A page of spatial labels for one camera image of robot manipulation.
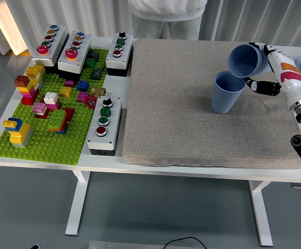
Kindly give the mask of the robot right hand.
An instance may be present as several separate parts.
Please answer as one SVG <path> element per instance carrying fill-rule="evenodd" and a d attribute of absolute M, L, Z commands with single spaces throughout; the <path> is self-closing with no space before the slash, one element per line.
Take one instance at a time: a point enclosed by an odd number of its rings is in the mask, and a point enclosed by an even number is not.
<path fill-rule="evenodd" d="M 290 109 L 301 108 L 301 73 L 294 61 L 274 46 L 263 43 L 250 43 L 250 45 L 267 56 L 268 65 L 278 82 L 255 81 L 246 77 L 244 81 L 247 86 L 263 95 L 276 96 L 282 92 L 286 96 Z"/>

